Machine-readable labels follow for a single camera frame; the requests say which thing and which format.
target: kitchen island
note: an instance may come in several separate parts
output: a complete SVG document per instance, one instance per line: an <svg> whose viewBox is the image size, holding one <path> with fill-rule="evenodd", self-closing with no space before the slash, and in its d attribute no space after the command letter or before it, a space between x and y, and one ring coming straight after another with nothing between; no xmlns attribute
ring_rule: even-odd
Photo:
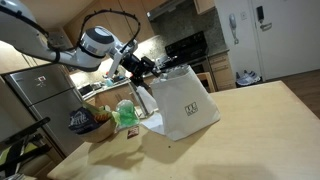
<svg viewBox="0 0 320 180"><path fill-rule="evenodd" d="M173 142L140 126L84 143L51 179L319 179L320 121L281 81L211 94L216 124Z"/></svg>

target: chair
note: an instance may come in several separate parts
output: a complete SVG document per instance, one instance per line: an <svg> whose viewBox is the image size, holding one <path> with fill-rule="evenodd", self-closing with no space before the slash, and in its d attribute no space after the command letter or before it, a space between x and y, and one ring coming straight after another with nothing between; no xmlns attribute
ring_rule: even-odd
<svg viewBox="0 0 320 180"><path fill-rule="evenodd" d="M213 85L213 81L211 79L211 75L209 72L199 73L199 74L197 74L197 76L200 81L207 81L208 82L210 93L216 92L214 85Z"/></svg>

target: paper bag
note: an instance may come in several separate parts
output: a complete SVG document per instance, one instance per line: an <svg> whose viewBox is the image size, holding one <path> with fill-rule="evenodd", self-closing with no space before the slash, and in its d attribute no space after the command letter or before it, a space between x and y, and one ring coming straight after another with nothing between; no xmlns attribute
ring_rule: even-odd
<svg viewBox="0 0 320 180"><path fill-rule="evenodd" d="M165 135L171 140L185 138L220 119L215 102L190 66L163 74L150 86Z"/></svg>

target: refrigerator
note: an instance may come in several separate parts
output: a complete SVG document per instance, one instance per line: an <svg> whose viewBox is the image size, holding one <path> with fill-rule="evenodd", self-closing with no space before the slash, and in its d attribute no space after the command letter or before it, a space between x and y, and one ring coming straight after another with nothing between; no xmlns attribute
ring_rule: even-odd
<svg viewBox="0 0 320 180"><path fill-rule="evenodd" d="M69 130L70 112L82 106L82 97L67 69L52 64L4 76L12 90L38 121L49 117L43 129L65 156L83 141Z"/></svg>

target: floor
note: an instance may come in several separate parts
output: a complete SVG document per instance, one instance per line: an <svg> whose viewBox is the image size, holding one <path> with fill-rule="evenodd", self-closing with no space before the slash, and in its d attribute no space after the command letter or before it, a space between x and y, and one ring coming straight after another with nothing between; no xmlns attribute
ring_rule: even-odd
<svg viewBox="0 0 320 180"><path fill-rule="evenodd" d="M320 118L320 70L277 78L283 81Z"/></svg>

